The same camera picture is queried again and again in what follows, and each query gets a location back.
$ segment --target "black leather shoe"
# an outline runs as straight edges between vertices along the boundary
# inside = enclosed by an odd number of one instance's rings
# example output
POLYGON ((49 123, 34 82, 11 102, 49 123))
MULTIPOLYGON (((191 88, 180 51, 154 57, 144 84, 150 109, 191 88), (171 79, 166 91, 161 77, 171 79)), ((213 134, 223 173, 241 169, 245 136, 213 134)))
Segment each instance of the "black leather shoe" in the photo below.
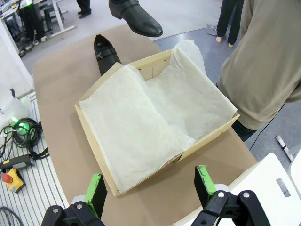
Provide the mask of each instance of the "black leather shoe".
POLYGON ((94 52, 101 75, 106 73, 116 62, 121 63, 112 44, 100 34, 95 37, 94 52))
POLYGON ((109 0, 111 14, 124 19, 131 30, 148 37, 159 37, 163 34, 161 25, 149 15, 137 0, 109 0))
POLYGON ((87 13, 82 13, 79 18, 82 19, 82 18, 85 18, 86 16, 90 15, 91 12, 87 12, 87 13))

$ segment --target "bolt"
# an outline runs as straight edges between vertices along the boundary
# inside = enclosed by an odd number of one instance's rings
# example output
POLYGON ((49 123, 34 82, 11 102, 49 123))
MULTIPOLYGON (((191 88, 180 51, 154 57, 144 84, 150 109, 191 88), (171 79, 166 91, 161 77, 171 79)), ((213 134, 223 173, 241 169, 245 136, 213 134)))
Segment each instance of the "bolt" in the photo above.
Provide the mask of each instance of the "bolt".
POLYGON ((219 193, 217 194, 217 196, 220 197, 220 198, 223 198, 223 197, 225 197, 225 194, 224 194, 224 192, 219 192, 219 193))
POLYGON ((250 197, 250 194, 249 194, 248 192, 244 192, 244 193, 243 193, 243 196, 244 196, 245 198, 249 198, 249 197, 250 197))

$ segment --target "white wrapping paper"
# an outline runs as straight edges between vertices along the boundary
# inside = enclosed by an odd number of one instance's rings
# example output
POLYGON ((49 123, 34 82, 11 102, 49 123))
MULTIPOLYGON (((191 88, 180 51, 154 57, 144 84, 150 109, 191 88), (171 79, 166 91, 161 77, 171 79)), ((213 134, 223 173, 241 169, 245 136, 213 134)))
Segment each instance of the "white wrapping paper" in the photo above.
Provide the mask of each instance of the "white wrapping paper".
POLYGON ((120 193, 236 112, 207 78, 202 55, 190 40, 175 46, 157 78, 145 81, 126 65, 79 105, 120 193))

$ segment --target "beige shirt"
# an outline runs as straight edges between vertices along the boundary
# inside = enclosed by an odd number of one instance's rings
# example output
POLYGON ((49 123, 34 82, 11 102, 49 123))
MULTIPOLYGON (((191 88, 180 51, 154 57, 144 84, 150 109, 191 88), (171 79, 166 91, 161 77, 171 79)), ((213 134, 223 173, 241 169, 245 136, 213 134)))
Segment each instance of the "beige shirt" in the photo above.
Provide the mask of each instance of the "beige shirt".
POLYGON ((284 102, 301 100, 301 0, 245 0, 240 34, 218 88, 239 122, 258 130, 284 102))

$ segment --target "box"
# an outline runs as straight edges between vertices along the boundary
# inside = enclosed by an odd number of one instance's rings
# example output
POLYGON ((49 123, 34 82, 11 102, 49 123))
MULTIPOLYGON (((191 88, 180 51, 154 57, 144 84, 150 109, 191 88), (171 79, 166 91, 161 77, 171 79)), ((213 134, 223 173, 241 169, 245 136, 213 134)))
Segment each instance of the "box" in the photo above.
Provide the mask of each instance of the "box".
MULTIPOLYGON (((168 51, 158 53, 158 54, 152 55, 150 57, 138 60, 136 62, 133 62, 133 63, 131 63, 131 65, 136 67, 140 71, 141 75, 144 77, 145 80, 149 80, 149 79, 157 77, 165 69, 165 67, 169 64, 171 53, 172 53, 172 51, 168 50, 168 51)), ((80 98, 79 101, 89 98, 110 76, 112 76, 121 67, 123 67, 122 64, 116 63, 98 81, 96 81, 96 83, 80 98)), ((79 115, 80 122, 81 122, 84 132, 87 136, 87 139, 89 141, 89 144, 91 146, 93 154, 94 154, 94 156, 97 160, 97 163, 104 175, 104 178, 106 179, 110 189, 112 190, 112 193, 114 195, 119 195, 120 192, 118 191, 117 186, 113 180, 113 177, 105 163, 105 160, 102 155, 101 149, 98 145, 98 142, 96 141, 96 139, 90 129, 90 126, 89 126, 88 122, 86 121, 83 112, 80 109, 79 101, 77 102, 77 104, 75 104, 75 108, 79 115)), ((208 144, 210 141, 217 138, 221 133, 228 130, 238 117, 239 117, 239 114, 235 113, 235 115, 229 122, 227 122, 223 126, 219 127, 212 133, 208 134, 204 138, 200 139, 199 141, 197 141, 195 144, 193 144, 190 148, 188 148, 182 154, 175 156, 173 159, 168 161, 163 167, 165 167, 172 161, 175 161, 175 162, 181 161, 188 155, 194 153, 196 150, 198 150, 201 147, 203 147, 204 145, 208 144)))

